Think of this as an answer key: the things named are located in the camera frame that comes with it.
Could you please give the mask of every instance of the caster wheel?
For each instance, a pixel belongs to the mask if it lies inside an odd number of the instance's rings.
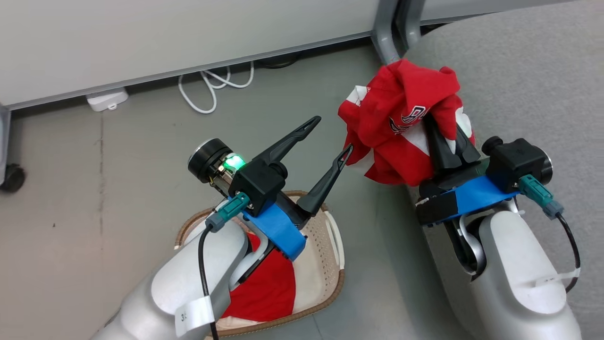
[[[0,185],[0,191],[14,193],[17,192],[25,183],[25,171],[17,164],[10,164],[6,167],[4,183]]]

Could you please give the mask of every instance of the white cable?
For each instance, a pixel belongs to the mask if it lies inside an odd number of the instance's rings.
[[[185,99],[187,104],[189,104],[189,106],[191,106],[191,108],[193,110],[195,110],[199,113],[202,113],[202,114],[210,114],[210,113],[214,112],[214,110],[216,110],[216,105],[217,105],[216,92],[214,90],[219,90],[221,88],[224,88],[227,85],[234,87],[234,88],[248,87],[252,83],[252,80],[254,80],[254,62],[249,63],[249,79],[248,79],[247,83],[242,84],[242,85],[235,84],[230,81],[231,80],[231,68],[228,66],[226,67],[226,73],[227,73],[226,79],[216,75],[215,73],[213,73],[211,71],[207,71],[207,70],[201,71],[199,73],[201,74],[201,77],[204,79],[204,82],[207,85],[208,90],[210,90],[210,94],[212,96],[212,108],[210,108],[209,110],[202,110],[202,109],[198,108],[195,104],[193,104],[193,102],[189,99],[189,97],[185,93],[185,90],[182,87],[182,76],[178,77],[178,90],[181,92],[182,97]],[[210,82],[210,80],[208,79],[208,75],[212,76],[214,79],[218,80],[222,84],[220,84],[220,85],[212,84]]]

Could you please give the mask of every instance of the green light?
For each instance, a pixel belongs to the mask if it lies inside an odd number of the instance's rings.
[[[239,170],[243,165],[245,165],[245,161],[239,155],[232,155],[228,157],[224,163],[222,163],[225,168],[232,169],[233,172]]]

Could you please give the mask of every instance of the red and white garment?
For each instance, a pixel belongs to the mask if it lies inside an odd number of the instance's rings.
[[[428,141],[422,118],[430,113],[455,151],[457,125],[475,143],[470,119],[456,95],[455,72],[418,67],[404,59],[382,67],[366,86],[356,86],[338,115],[354,146],[347,165],[384,184],[417,186],[431,178]]]

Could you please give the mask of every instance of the laundry basket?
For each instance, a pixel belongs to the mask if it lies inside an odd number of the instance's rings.
[[[285,192],[293,201],[307,194],[304,191]],[[212,208],[189,218],[176,237],[175,249],[186,244],[191,231],[203,221]],[[243,226],[237,218],[234,221]],[[344,285],[344,248],[338,225],[325,204],[310,219],[302,234],[308,236],[306,247],[294,261],[296,297],[293,314],[270,322],[257,322],[229,316],[216,323],[219,336],[241,335],[257,332],[295,321],[329,306],[342,291]]]

